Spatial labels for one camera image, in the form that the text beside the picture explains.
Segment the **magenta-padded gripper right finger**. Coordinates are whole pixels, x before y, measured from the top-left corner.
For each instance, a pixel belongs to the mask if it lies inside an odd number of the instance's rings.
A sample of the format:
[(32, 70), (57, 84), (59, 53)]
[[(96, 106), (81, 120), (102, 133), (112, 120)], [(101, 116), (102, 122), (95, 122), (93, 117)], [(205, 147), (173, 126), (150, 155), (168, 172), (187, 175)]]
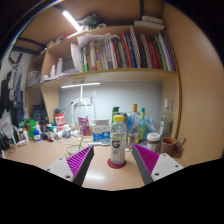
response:
[(167, 153), (157, 154), (141, 145), (132, 146), (132, 155), (145, 185), (183, 169)]

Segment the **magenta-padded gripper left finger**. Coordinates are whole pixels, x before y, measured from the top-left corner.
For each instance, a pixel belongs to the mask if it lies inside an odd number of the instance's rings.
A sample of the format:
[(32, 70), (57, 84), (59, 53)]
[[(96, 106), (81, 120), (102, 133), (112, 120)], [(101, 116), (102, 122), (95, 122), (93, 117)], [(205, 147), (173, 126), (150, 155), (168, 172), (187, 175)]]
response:
[(88, 146), (67, 158), (56, 159), (46, 170), (51, 174), (81, 186), (93, 156), (94, 147)]

